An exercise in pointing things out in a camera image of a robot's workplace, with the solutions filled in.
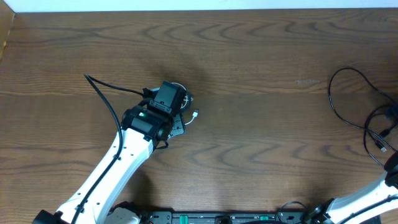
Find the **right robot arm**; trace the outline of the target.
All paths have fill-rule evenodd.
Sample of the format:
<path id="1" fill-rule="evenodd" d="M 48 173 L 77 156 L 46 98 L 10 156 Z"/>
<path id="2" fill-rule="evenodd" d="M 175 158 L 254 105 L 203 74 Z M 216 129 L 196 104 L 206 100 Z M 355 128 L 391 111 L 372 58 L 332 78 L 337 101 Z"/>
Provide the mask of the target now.
<path id="1" fill-rule="evenodd" d="M 303 218 L 305 223 L 362 223 L 397 208 L 397 153 L 384 165 L 384 173 L 357 192 L 332 198 Z"/>

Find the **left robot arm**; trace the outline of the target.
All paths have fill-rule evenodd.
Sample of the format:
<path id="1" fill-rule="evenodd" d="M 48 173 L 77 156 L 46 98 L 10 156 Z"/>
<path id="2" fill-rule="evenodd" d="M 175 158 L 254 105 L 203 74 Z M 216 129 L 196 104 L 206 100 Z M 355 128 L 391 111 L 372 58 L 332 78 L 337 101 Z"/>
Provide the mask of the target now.
<path id="1" fill-rule="evenodd" d="M 185 134 L 183 112 L 192 103 L 179 83 L 144 92 L 147 98 L 126 110 L 109 151 L 84 184 L 55 213 L 40 211 L 34 223 L 140 223 L 139 212 L 113 204 L 160 142 Z"/>

